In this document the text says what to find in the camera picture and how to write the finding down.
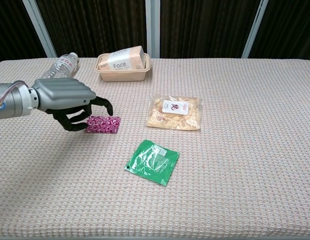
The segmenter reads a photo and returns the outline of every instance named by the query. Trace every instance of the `bottle cap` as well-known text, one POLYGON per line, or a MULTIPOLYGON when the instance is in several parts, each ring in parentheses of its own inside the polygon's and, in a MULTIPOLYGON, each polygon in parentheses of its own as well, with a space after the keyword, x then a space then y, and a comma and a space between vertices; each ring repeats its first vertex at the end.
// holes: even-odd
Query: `bottle cap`
POLYGON ((78 62, 79 58, 75 52, 71 52, 70 55, 73 56, 76 59, 76 61, 78 62))

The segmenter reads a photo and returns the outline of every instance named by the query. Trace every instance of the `white label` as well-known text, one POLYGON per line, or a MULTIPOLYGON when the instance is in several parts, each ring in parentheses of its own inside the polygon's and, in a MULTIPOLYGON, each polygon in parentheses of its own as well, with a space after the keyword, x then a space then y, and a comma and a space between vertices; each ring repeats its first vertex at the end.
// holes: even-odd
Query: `white label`
POLYGON ((162 147, 157 146, 157 145, 155 145, 154 151, 155 151, 157 154, 162 155, 163 157, 166 156, 166 153, 167 153, 167 151, 166 151, 165 149, 163 149, 162 147))
POLYGON ((165 100, 163 112, 169 114, 188 115, 189 103, 187 101, 169 101, 165 100))
POLYGON ((72 72, 75 69, 75 63, 66 56, 62 56, 58 59, 57 64, 63 64, 64 66, 66 66, 66 68, 69 69, 70 72, 72 72))
POLYGON ((129 61, 130 48, 115 51, 109 55, 108 64, 111 70, 132 69, 129 61))

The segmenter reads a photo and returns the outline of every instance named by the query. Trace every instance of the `dark curtain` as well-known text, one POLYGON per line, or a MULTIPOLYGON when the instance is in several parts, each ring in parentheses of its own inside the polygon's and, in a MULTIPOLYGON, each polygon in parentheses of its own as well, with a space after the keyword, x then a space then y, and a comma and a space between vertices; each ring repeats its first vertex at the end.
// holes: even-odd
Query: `dark curtain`
POLYGON ((22 0, 0 0, 0 62, 45 57, 22 0))
POLYGON ((260 0, 161 0, 161 58, 240 58, 260 0))
POLYGON ((249 57, 310 60, 310 0, 269 0, 249 57))
POLYGON ((147 52, 145 0, 37 0, 57 55, 97 57, 141 45, 147 52))

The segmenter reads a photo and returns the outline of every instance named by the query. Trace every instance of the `pink floral package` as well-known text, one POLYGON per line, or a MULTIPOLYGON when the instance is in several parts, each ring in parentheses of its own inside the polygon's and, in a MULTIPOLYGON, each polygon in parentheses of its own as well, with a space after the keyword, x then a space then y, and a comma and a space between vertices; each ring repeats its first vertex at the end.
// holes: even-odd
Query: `pink floral package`
POLYGON ((118 116, 90 116, 86 132, 99 134, 116 134, 120 125, 118 116))

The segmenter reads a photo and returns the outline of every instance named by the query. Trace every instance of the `tan plastic container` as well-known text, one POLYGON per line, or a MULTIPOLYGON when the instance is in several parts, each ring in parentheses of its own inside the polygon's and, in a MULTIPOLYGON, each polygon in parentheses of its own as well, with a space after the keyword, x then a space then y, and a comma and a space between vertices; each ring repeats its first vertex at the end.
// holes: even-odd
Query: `tan plastic container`
POLYGON ((101 78, 105 82, 134 82, 143 81, 146 77, 146 72, 150 70, 150 57, 148 54, 145 55, 145 68, 136 70, 99 70, 98 65, 102 57, 110 53, 104 53, 98 56, 95 65, 95 71, 100 73, 101 78))

